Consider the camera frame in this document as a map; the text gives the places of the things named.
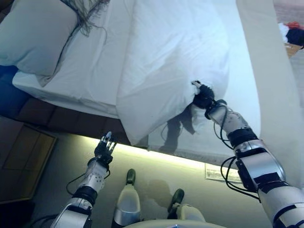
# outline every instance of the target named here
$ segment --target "white bed sheet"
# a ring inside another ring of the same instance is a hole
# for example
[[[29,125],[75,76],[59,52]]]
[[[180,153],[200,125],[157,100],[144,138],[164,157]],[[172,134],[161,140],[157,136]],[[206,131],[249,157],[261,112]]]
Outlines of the white bed sheet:
[[[213,0],[213,3],[224,22],[230,45],[229,83],[223,99],[234,111],[241,113],[254,132],[260,135],[257,87],[236,1]],[[164,145],[168,129],[166,125],[167,123],[163,124],[149,134],[149,149],[158,151]],[[181,131],[174,154],[219,165],[225,158],[232,156],[233,152],[215,136],[213,122],[205,121],[200,134],[192,135],[185,128]]]
[[[84,113],[117,118],[116,94],[128,43],[133,0],[112,0],[108,8],[91,20],[89,37],[75,35],[62,66],[41,87],[35,75],[19,71],[15,87],[51,104]]]

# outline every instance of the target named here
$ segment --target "white pillow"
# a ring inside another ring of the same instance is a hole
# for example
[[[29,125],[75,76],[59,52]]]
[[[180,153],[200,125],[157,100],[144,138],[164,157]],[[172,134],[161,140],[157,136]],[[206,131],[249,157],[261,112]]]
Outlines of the white pillow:
[[[21,0],[0,24],[0,65],[36,74],[45,86],[77,25],[77,15],[60,0]]]

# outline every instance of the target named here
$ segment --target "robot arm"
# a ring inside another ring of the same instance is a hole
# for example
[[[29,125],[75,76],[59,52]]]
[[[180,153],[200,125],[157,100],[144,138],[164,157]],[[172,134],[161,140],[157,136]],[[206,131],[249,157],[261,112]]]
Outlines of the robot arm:
[[[281,165],[244,118],[225,101],[215,101],[213,92],[198,81],[194,104],[226,132],[237,159],[238,173],[246,189],[259,195],[275,228],[304,228],[304,192],[285,182]]]
[[[88,164],[83,181],[68,201],[64,209],[52,223],[52,228],[90,228],[92,208],[98,192],[103,188],[113,157],[115,142],[111,141],[111,132],[102,137]]]

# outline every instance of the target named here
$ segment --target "clothing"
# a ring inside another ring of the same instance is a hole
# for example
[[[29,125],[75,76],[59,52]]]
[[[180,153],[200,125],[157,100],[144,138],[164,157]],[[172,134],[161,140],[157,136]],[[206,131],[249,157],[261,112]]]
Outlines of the clothing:
[[[304,30],[298,28],[290,29],[286,37],[288,39],[288,43],[304,46]]]
[[[287,25],[290,29],[303,29],[304,30],[304,26],[301,26],[299,22],[297,21],[293,21],[293,22],[289,22]]]
[[[283,23],[279,23],[278,25],[279,25],[280,32],[282,34],[283,41],[284,41],[284,43],[287,43],[288,39],[287,39],[286,35],[289,31],[289,27]]]

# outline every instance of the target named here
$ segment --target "black shoe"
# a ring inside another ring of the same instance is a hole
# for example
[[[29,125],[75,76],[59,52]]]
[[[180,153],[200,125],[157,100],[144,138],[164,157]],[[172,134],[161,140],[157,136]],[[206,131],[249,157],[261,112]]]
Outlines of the black shoe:
[[[172,197],[171,203],[168,207],[168,212],[172,212],[172,206],[174,203],[181,203],[184,198],[185,192],[183,189],[177,189]]]
[[[134,169],[129,169],[128,173],[127,173],[127,182],[126,182],[126,185],[127,184],[131,184],[131,185],[134,185],[135,183],[135,170]]]

